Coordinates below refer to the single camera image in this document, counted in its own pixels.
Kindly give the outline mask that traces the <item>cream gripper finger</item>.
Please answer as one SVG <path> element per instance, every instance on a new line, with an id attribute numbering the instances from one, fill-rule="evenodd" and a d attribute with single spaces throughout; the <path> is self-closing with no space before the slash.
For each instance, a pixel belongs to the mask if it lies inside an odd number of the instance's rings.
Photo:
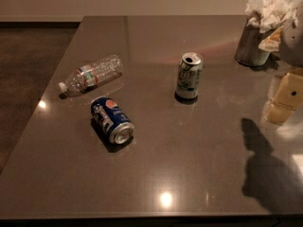
<path id="1" fill-rule="evenodd" d="M 287 72 L 274 76 L 265 104 L 265 119 L 272 124 L 284 124 L 303 105 L 303 73 Z"/>
<path id="2" fill-rule="evenodd" d="M 283 26 L 277 28 L 268 37 L 261 41 L 261 43 L 258 45 L 258 48 L 267 52 L 278 52 L 280 47 L 282 30 Z"/>

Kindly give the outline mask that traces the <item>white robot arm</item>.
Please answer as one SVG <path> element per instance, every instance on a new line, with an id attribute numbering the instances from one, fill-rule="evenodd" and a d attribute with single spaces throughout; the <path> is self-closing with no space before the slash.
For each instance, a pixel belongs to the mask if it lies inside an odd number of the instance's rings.
<path id="1" fill-rule="evenodd" d="M 297 24 L 287 21 L 281 31 L 280 59 L 292 68 L 273 77 L 262 119 L 283 125 L 303 105 L 303 6 L 297 9 Z"/>

